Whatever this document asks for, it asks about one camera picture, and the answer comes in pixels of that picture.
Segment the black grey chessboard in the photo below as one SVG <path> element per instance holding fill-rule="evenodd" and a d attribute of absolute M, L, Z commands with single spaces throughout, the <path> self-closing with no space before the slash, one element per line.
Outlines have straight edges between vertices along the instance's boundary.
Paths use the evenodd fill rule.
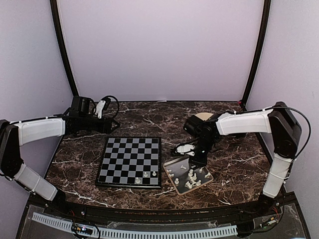
<path fill-rule="evenodd" d="M 95 185 L 100 187 L 161 188 L 161 138 L 106 138 Z"/>

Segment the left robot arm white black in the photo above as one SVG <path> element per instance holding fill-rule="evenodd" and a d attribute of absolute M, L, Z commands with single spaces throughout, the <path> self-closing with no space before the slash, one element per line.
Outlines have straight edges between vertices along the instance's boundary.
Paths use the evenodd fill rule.
<path fill-rule="evenodd" d="M 70 205 L 65 202 L 65 193 L 27 165 L 23 156 L 45 153 L 44 159 L 48 160 L 63 136 L 80 131 L 112 133 L 120 127 L 115 120 L 119 110 L 119 101 L 112 95 L 104 96 L 97 103 L 88 97 L 74 96 L 71 106 L 61 114 L 29 120 L 2 119 L 0 175 L 51 203 L 52 211 L 59 217 L 66 217 L 70 213 Z"/>

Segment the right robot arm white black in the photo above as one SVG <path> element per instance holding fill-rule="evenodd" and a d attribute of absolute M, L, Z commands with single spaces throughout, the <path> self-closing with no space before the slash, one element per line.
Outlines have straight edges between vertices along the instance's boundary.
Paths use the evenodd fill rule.
<path fill-rule="evenodd" d="M 197 141 L 190 151 L 189 163 L 198 167 L 207 165 L 208 153 L 221 136 L 254 133 L 268 134 L 273 140 L 273 155 L 268 178 L 262 190 L 263 197 L 254 211 L 265 216 L 274 207 L 283 183 L 289 178 L 292 165 L 298 156 L 302 127 L 293 113 L 295 109 L 284 102 L 252 111 L 225 111 L 219 114 L 198 113 L 189 117 L 184 130 Z"/>

